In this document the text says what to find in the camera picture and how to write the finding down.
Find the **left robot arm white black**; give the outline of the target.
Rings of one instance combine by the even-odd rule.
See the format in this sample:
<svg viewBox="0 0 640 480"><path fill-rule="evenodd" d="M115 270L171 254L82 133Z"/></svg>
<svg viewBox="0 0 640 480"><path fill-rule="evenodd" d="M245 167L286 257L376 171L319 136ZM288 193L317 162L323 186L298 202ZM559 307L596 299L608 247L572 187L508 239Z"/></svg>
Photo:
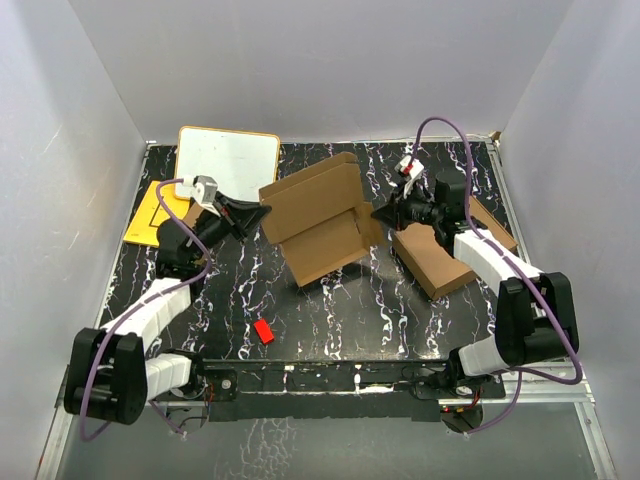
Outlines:
<svg viewBox="0 0 640 480"><path fill-rule="evenodd" d="M171 350L154 358L153 341L200 295L211 251L226 237L245 240L270 213L268 205L221 193L194 225L170 218L157 229L155 279L140 299L99 328L74 338L63 396L67 413L130 425L145 405L171 390L200 396L207 376L194 353Z"/></svg>

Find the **small red block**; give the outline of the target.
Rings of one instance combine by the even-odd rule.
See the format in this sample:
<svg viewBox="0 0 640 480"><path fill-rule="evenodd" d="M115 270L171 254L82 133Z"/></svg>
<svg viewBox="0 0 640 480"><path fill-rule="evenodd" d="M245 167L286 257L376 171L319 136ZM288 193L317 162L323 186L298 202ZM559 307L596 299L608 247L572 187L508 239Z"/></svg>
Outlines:
<svg viewBox="0 0 640 480"><path fill-rule="evenodd" d="M275 335L265 319L256 321L253 327L263 345L269 345L275 341Z"/></svg>

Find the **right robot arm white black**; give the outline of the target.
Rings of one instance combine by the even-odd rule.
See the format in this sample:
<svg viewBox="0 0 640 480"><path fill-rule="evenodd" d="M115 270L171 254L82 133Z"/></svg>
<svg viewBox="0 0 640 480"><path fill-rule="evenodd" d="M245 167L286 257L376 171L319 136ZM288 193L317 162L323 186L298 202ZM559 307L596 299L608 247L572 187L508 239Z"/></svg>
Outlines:
<svg viewBox="0 0 640 480"><path fill-rule="evenodd" d="M427 382L466 397L482 378L507 370L531 372L536 362L569 357L575 385L583 378L577 358L579 337L572 287L560 272L545 273L515 256L470 214L466 179L458 172L436 178L434 193L419 184L407 167L388 202L372 213L397 232L429 226L439 248L469 267L496 295L491 336L451 351L445 369Z"/></svg>

